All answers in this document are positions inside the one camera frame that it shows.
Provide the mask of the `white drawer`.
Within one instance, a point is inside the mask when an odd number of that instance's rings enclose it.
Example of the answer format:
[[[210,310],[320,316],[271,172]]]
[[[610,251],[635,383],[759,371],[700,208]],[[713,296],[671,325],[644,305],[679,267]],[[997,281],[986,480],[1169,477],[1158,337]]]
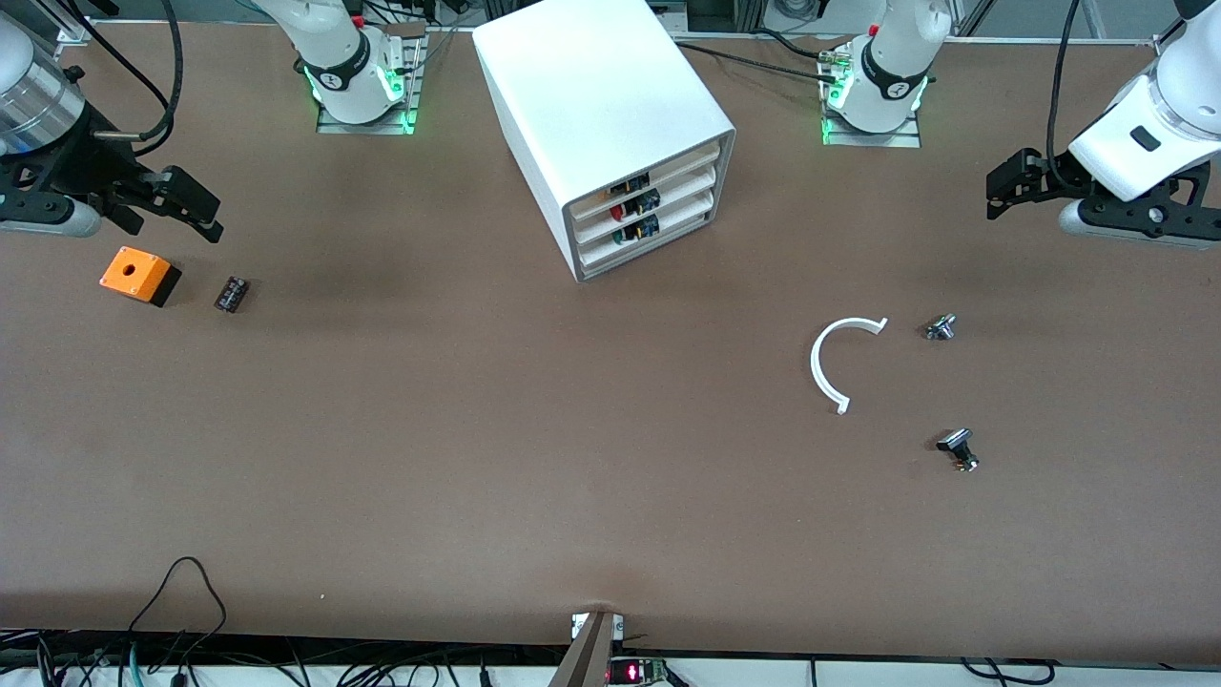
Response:
[[[696,149],[696,151],[683,154],[683,156],[678,156],[675,159],[663,162],[662,165],[657,166],[657,168],[652,168],[650,171],[643,171],[643,173],[640,173],[640,174],[650,174],[650,183],[651,183],[650,187],[646,187],[643,188],[643,190],[640,192],[647,192],[650,190],[650,188],[659,183],[672,181],[672,178],[675,178],[676,176],[686,174],[689,173],[690,170],[701,168],[701,166],[707,164],[716,164],[716,161],[719,160],[719,157],[720,157],[719,143],[714,142],[707,145],[702,145],[701,148]],[[604,200],[600,199],[600,193],[601,192],[593,193],[592,196],[584,198],[571,204],[570,209],[571,217],[574,220],[591,218],[593,214],[603,212],[603,210],[610,209],[610,205],[614,203],[621,203],[628,200],[629,196],[635,195],[635,193],[637,192],[632,192],[626,196],[618,196]]]
[[[642,254],[654,251],[668,242],[683,238],[689,232],[706,225],[712,207],[714,207],[714,195],[711,192],[703,192],[698,196],[684,199],[673,204],[672,207],[663,207],[659,212],[651,214],[661,222],[661,231],[653,238],[617,244],[610,238],[613,236],[610,232],[604,238],[595,239],[585,246],[578,246],[580,268],[586,277],[592,277],[592,275],[636,260]]]
[[[709,192],[714,188],[714,168],[698,168],[696,171],[689,171],[686,174],[676,176],[675,178],[672,178],[672,181],[662,183],[659,188],[650,188],[650,190],[658,190],[661,193],[661,205],[654,209],[654,212],[659,212],[663,207],[672,207],[673,204],[684,199],[698,196],[703,192]],[[614,203],[610,207],[615,207],[617,204],[620,203]],[[610,217],[610,209],[603,210],[603,212],[593,214],[591,218],[576,220],[574,222],[574,237],[579,246],[585,246],[585,244],[589,244],[595,239],[604,238],[606,236],[609,236],[610,232],[620,229],[620,227],[624,227],[628,223],[636,222],[647,215],[615,221]]]

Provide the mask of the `white drawer cabinet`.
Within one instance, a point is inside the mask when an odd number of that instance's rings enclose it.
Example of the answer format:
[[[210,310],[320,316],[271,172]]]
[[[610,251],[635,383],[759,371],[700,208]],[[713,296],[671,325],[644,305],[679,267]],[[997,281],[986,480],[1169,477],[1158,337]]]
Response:
[[[540,0],[476,27],[473,45],[507,146],[576,281],[610,270],[582,273],[571,204],[714,142],[720,157],[701,168],[716,170],[707,223],[716,218],[735,127],[647,0]]]

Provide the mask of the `white curved plastic arc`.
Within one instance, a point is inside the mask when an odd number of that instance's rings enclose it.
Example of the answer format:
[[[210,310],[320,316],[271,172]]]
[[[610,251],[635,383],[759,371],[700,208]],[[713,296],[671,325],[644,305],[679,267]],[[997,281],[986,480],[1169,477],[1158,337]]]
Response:
[[[821,329],[819,334],[814,338],[813,343],[811,344],[808,353],[808,364],[810,364],[808,366],[811,371],[811,377],[816,387],[819,388],[821,395],[825,397],[825,399],[830,401],[830,404],[834,406],[834,410],[836,411],[838,416],[842,416],[842,414],[847,412],[851,405],[851,399],[847,395],[842,395],[842,392],[838,390],[838,388],[830,383],[830,379],[828,379],[825,370],[823,369],[823,364],[821,364],[821,348],[825,345],[829,336],[832,336],[833,332],[838,332],[839,329],[860,329],[860,331],[867,331],[872,336],[878,336],[880,334],[882,329],[885,329],[888,325],[889,325],[889,318],[886,317],[838,318],[838,321],[833,321],[830,325],[827,325],[824,329]]]

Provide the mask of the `device with red display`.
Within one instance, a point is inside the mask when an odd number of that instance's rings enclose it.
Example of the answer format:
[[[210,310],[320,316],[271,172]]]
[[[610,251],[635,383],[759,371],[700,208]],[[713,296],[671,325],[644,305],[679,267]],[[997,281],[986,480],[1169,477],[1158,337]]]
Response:
[[[645,656],[617,656],[608,661],[607,687],[651,687],[667,683],[669,670],[663,659]]]

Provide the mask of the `orange button enclosure box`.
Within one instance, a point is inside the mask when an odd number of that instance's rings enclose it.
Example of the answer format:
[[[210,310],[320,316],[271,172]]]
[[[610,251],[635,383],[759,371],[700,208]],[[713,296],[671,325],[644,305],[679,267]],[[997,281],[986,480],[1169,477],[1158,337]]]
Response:
[[[165,308],[179,278],[182,270],[165,257],[121,246],[98,282],[126,299]]]

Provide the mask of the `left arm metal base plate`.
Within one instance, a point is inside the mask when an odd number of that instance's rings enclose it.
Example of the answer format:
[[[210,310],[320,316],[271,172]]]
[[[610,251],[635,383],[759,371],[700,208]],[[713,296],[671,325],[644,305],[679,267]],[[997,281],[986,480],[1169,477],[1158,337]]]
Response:
[[[818,66],[821,142],[827,145],[917,149],[919,105],[927,73],[891,74],[867,57],[872,38],[861,34],[838,45]]]

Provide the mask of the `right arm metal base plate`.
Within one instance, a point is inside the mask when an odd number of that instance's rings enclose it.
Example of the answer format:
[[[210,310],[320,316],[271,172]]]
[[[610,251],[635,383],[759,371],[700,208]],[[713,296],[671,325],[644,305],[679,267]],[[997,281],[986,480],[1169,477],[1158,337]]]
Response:
[[[403,38],[371,24],[353,28],[359,37],[339,65],[302,70],[317,103],[317,134],[411,135],[422,99],[426,35]]]

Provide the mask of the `black knob switch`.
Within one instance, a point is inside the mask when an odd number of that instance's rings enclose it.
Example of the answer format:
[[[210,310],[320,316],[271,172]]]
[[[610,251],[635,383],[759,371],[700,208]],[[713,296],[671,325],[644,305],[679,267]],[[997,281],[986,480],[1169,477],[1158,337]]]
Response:
[[[960,472],[973,472],[980,465],[980,458],[969,448],[972,436],[973,431],[969,427],[960,427],[960,430],[954,430],[951,433],[941,436],[941,439],[935,441],[935,448],[939,451],[949,453]]]

